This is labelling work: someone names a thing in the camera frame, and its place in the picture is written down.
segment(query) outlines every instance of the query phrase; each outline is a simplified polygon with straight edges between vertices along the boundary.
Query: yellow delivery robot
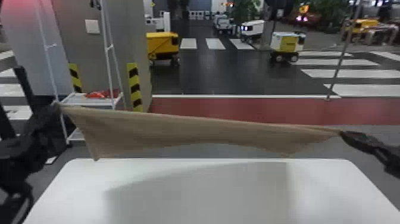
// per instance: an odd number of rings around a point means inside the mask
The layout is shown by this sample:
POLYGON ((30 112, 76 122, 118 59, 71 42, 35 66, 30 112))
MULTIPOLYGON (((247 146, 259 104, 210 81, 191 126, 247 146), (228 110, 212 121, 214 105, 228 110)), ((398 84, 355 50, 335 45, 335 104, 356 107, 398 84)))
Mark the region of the yellow delivery robot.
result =
POLYGON ((299 60, 299 51, 303 50, 305 34, 302 32, 274 32, 271 40, 272 63, 299 60))
POLYGON ((147 33, 146 37, 150 66, 153 66, 156 60, 171 60, 171 66, 179 66, 179 36, 177 33, 147 33))

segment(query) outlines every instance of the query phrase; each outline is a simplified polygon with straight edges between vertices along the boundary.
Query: white table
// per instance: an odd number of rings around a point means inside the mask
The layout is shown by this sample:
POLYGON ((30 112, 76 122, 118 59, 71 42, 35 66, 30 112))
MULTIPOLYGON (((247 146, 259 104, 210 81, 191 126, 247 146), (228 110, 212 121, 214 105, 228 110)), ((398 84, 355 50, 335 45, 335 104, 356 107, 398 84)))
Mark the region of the white table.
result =
POLYGON ((26 224, 399 224, 400 212, 349 161, 77 159, 26 224))

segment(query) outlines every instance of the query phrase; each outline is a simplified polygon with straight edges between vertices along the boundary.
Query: yellow and black striped post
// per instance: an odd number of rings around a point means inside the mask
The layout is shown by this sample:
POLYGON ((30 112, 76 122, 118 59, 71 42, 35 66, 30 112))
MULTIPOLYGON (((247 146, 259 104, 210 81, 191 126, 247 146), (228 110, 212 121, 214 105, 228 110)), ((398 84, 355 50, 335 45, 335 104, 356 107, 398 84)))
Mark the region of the yellow and black striped post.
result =
POLYGON ((78 65, 75 63, 69 63, 68 68, 70 69, 72 85, 74 86, 75 92, 82 93, 82 82, 79 78, 78 65))
POLYGON ((133 111, 143 112, 142 94, 140 92, 138 64, 127 63, 128 83, 130 89, 130 101, 133 111))

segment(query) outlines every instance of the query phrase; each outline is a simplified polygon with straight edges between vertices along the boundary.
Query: crosswalk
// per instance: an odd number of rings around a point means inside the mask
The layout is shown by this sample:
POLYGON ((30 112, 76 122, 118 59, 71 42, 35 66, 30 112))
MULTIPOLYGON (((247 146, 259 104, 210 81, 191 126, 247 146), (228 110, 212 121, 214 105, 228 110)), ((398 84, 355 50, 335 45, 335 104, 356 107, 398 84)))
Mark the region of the crosswalk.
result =
MULTIPOLYGON (((203 41, 203 39, 197 38, 182 38, 180 42, 180 49, 198 49, 198 42, 203 41)), ((226 44, 232 44, 234 48, 238 50, 254 50, 254 48, 247 43, 243 43, 240 39, 229 39, 230 43, 223 43, 219 38, 205 38, 204 39, 207 48, 210 50, 226 50, 230 46, 225 46, 226 44)))
MULTIPOLYGON (((14 53, 12 51, 0 53, 0 63, 13 56, 14 53)), ((0 101, 11 121, 24 121, 32 115, 28 105, 20 105, 21 100, 19 98, 24 97, 24 91, 18 83, 14 70, 7 68, 4 71, 0 71, 0 101)))
MULTIPOLYGON (((371 52, 374 55, 400 61, 400 55, 390 52, 371 52)), ((296 66, 313 79, 320 80, 329 88, 335 74, 335 66, 341 52, 301 52, 296 66)), ((379 63, 354 58, 346 54, 342 62, 345 68, 337 74, 333 92, 341 97, 400 97, 400 71, 382 69, 379 63)))

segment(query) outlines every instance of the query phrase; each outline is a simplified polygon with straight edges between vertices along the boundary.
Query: white stripe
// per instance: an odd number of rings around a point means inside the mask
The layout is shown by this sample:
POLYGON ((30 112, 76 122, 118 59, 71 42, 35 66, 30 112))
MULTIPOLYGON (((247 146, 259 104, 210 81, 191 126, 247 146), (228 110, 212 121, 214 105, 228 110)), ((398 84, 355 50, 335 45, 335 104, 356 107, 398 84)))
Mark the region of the white stripe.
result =
POLYGON ((180 49, 197 49, 196 38, 183 38, 180 49))
POLYGON ((341 97, 400 97, 400 85, 335 84, 333 91, 341 97))
POLYGON ((240 39, 229 39, 232 44, 239 50, 254 50, 254 48, 247 43, 243 43, 240 39))
POLYGON ((4 70, 2 72, 0 72, 0 77, 4 78, 4 77, 16 77, 15 73, 14 73, 14 69, 7 69, 4 70))
MULTIPOLYGON (((299 59, 296 63, 299 66, 336 66, 339 59, 299 59)), ((343 66, 378 66, 379 64, 365 59, 345 59, 342 61, 343 66)))
POLYGON ((5 52, 0 53, 0 60, 6 59, 6 58, 9 58, 12 56, 14 56, 13 51, 5 51, 5 52))
POLYGON ((300 56, 340 56, 340 51, 301 51, 300 56))
POLYGON ((371 53, 374 53, 376 55, 379 55, 379 56, 382 56, 385 58, 390 58, 395 61, 400 61, 400 55, 392 54, 389 52, 380 52, 380 51, 372 51, 371 53))
MULTIPOLYGON (((335 74, 333 69, 302 69, 302 72, 314 78, 332 78, 335 74)), ((400 71, 397 70, 351 70, 341 69, 339 78, 362 78, 362 79, 397 79, 400 71)))
POLYGON ((153 98, 221 98, 221 99, 283 99, 283 98, 311 98, 323 99, 326 95, 153 95, 153 98))
POLYGON ((224 45, 218 38, 205 38, 208 49, 225 50, 224 45))
POLYGON ((7 117, 10 120, 28 120, 32 115, 32 111, 29 106, 4 106, 7 113, 7 117))
POLYGON ((24 91, 19 84, 0 84, 0 97, 24 97, 24 91))

